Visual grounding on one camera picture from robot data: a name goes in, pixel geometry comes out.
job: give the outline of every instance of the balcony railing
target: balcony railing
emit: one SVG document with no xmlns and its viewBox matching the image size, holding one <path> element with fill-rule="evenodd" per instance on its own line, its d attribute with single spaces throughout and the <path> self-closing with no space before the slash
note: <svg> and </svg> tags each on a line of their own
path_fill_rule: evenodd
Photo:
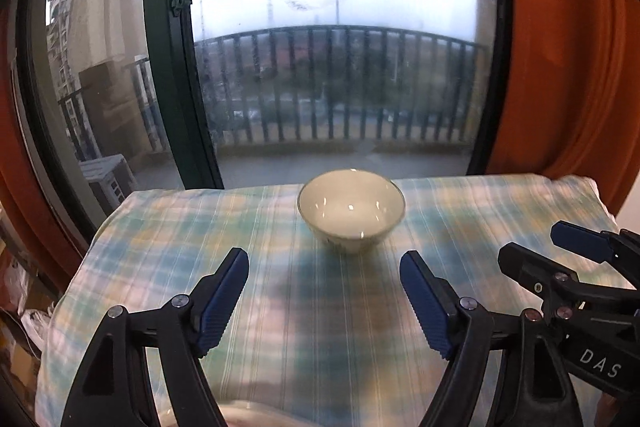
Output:
<svg viewBox="0 0 640 427">
<path fill-rule="evenodd" d="M 63 96 L 58 100 L 58 105 L 62 111 L 62 116 L 65 119 L 66 132 L 74 146 L 74 152 L 78 161 L 95 160 L 100 156 L 99 152 L 95 149 L 94 143 L 89 136 L 89 131 L 84 124 L 84 110 L 80 107 L 82 100 L 82 89 L 73 91 L 72 93 Z M 71 101 L 73 107 L 73 115 L 76 120 L 76 124 L 72 123 L 71 114 L 66 103 Z"/>
<path fill-rule="evenodd" d="M 474 42 L 373 26 L 293 26 L 196 42 L 218 144 L 366 139 L 466 143 Z"/>
<path fill-rule="evenodd" d="M 136 93 L 138 110 L 142 115 L 146 135 L 155 152 L 166 151 L 169 147 L 166 131 L 162 124 L 158 99 L 153 87 L 149 69 L 149 58 L 143 57 L 124 68 L 129 70 L 131 83 Z"/>
</svg>

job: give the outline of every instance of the glass door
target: glass door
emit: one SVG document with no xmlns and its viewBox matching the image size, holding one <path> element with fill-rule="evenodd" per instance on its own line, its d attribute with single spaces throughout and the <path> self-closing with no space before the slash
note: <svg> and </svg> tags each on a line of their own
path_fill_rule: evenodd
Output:
<svg viewBox="0 0 640 427">
<path fill-rule="evenodd" d="M 466 173 L 496 0 L 191 0 L 226 188 Z"/>
<path fill-rule="evenodd" d="M 182 188 L 146 46 L 143 0 L 22 0 L 30 26 L 23 99 L 40 156 L 52 159 L 95 229 L 134 190 Z"/>
</svg>

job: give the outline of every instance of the screw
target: screw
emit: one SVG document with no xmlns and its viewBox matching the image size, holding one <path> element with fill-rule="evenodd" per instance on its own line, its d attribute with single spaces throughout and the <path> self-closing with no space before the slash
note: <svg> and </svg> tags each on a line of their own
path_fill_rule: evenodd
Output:
<svg viewBox="0 0 640 427">
<path fill-rule="evenodd" d="M 563 320 L 570 319 L 573 314 L 574 314 L 574 311 L 571 308 L 569 308 L 569 306 L 560 306 L 556 310 L 556 315 Z"/>
<path fill-rule="evenodd" d="M 176 295 L 173 299 L 171 299 L 171 306 L 174 308 L 184 308 L 187 304 L 189 304 L 189 296 L 181 293 L 180 295 Z"/>
<path fill-rule="evenodd" d="M 533 308 L 527 308 L 524 310 L 524 316 L 531 322 L 538 322 L 542 320 L 542 314 Z"/>
<path fill-rule="evenodd" d="M 473 297 L 463 297 L 460 299 L 460 306 L 462 306 L 465 310 L 475 310 L 478 308 L 478 301 L 476 301 Z"/>
<path fill-rule="evenodd" d="M 124 309 L 122 308 L 122 306 L 112 306 L 107 311 L 107 315 L 109 315 L 112 319 L 114 319 L 116 317 L 120 317 L 123 311 Z"/>
</svg>

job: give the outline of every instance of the table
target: table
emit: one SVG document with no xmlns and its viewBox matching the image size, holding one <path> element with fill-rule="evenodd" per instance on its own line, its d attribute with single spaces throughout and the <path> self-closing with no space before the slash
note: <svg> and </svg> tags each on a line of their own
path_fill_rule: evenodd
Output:
<svg viewBox="0 0 640 427">
<path fill-rule="evenodd" d="M 617 230 L 586 178 L 541 176 L 400 180 L 407 211 L 369 255 L 325 250 L 302 221 L 299 185 L 134 192 L 93 241 L 54 313 L 42 360 L 36 419 L 58 425 L 82 355 L 104 312 L 156 308 L 188 293 L 231 247 L 250 275 L 222 343 L 202 360 L 219 402 L 249 400 L 324 427 L 416 427 L 446 363 L 431 351 L 399 282 L 398 263 L 418 250 L 437 277 L 491 311 L 519 314 L 540 300 L 500 274 L 509 241 L 575 269 L 581 280 L 625 285 L 553 247 L 565 219 Z M 490 359 L 472 425 L 484 425 L 498 353 Z M 159 411 L 170 407 L 159 358 L 149 352 Z M 577 382 L 585 425 L 599 393 Z"/>
</svg>

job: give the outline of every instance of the bowl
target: bowl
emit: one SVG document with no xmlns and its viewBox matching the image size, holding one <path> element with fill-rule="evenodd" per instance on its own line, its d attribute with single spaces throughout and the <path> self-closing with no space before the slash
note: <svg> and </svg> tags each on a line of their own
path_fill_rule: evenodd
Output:
<svg viewBox="0 0 640 427">
<path fill-rule="evenodd" d="M 320 174 L 298 195 L 298 210 L 316 237 L 358 253 L 382 241 L 404 217 L 404 196 L 391 181 L 357 169 Z"/>
</svg>

